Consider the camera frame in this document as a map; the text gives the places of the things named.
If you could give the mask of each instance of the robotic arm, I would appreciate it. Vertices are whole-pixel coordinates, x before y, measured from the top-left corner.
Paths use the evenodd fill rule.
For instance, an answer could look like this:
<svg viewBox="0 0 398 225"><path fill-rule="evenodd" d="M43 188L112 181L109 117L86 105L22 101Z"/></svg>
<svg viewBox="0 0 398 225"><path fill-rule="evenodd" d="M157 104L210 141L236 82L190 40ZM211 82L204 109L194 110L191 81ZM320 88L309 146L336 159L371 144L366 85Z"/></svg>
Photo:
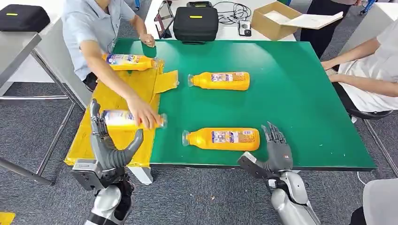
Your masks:
<svg viewBox="0 0 398 225"><path fill-rule="evenodd" d="M143 130L136 131L134 140L126 149L118 150L99 111L100 105L93 99L90 105L90 138L96 159L78 159L71 173L84 189L97 191L85 225L123 225L132 210L134 190L125 166L140 147Z"/></svg>
<svg viewBox="0 0 398 225"><path fill-rule="evenodd" d="M290 146L277 127L262 125L267 139L268 160L261 162L250 152L238 160L242 168L257 178L263 178L271 191L271 203L284 225L321 225L311 207L302 178L293 168Z"/></svg>

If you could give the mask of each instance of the person's hand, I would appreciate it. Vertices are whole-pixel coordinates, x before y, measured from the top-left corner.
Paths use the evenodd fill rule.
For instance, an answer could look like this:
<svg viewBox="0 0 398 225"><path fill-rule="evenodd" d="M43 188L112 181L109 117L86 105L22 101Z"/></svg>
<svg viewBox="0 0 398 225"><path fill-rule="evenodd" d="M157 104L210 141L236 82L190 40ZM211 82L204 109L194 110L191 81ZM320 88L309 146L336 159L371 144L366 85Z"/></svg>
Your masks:
<svg viewBox="0 0 398 225"><path fill-rule="evenodd" d="M329 75L330 82L342 82L344 74L332 74Z"/></svg>
<svg viewBox="0 0 398 225"><path fill-rule="evenodd" d="M330 60L321 62L321 65L325 71L335 66L335 64Z"/></svg>
<svg viewBox="0 0 398 225"><path fill-rule="evenodd" d="M354 3L354 6L360 6L360 5L362 5L362 0L357 0L357 1Z"/></svg>
<svg viewBox="0 0 398 225"><path fill-rule="evenodd" d="M152 129L155 123L161 124L160 116L140 97L127 98L126 102L133 118L137 121L137 126L142 122L146 128Z"/></svg>
<svg viewBox="0 0 398 225"><path fill-rule="evenodd" d="M147 46L151 48L155 47L155 39L151 34L141 34L139 36L139 39L142 41L142 43L146 44Z"/></svg>

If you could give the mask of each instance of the yellow bottle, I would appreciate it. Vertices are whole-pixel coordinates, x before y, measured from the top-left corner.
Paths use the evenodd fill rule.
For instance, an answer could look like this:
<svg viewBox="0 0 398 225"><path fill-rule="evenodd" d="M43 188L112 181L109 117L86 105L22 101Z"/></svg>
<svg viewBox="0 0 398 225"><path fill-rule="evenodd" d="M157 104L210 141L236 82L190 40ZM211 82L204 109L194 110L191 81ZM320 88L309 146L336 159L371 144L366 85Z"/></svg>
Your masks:
<svg viewBox="0 0 398 225"><path fill-rule="evenodd" d="M196 145L201 149L254 151L259 148L260 134L254 128L202 128L183 131L183 146Z"/></svg>
<svg viewBox="0 0 398 225"><path fill-rule="evenodd" d="M157 66L156 58L152 59L144 55L103 54L102 58L116 71L144 71Z"/></svg>
<svg viewBox="0 0 398 225"><path fill-rule="evenodd" d="M129 130L144 128L144 125L140 121L140 125L137 126L137 122L133 115L128 110L104 110L102 112L102 118L104 118L108 129L118 130ZM166 114L161 115L161 124L155 124L155 128L164 128L167 124Z"/></svg>
<svg viewBox="0 0 398 225"><path fill-rule="evenodd" d="M247 90L250 85L248 72L204 72L199 75L188 75L188 86L204 89Z"/></svg>

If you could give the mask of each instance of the cardboard box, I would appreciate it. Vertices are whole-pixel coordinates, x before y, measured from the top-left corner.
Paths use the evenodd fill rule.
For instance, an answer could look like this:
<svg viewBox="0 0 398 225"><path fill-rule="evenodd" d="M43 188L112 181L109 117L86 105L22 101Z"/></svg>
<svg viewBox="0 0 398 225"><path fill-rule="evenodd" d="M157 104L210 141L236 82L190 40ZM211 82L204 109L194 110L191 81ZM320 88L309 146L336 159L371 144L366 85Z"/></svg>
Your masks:
<svg viewBox="0 0 398 225"><path fill-rule="evenodd" d="M276 41L297 31L297 28L320 29L343 18L343 12L336 15L309 15L275 1L253 12L252 28Z"/></svg>

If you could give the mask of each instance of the black zipper case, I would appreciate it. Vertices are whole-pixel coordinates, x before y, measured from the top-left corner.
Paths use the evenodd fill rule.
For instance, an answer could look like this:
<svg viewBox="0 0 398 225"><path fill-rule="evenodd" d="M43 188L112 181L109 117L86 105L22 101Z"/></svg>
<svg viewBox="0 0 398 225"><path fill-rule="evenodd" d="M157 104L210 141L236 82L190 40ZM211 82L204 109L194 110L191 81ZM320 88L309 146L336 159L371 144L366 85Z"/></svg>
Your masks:
<svg viewBox="0 0 398 225"><path fill-rule="evenodd" d="M0 10L0 31L42 31L50 23L40 6L8 5Z"/></svg>
<svg viewBox="0 0 398 225"><path fill-rule="evenodd" d="M173 25L180 41L214 41L218 31L217 9L212 7L178 7Z"/></svg>

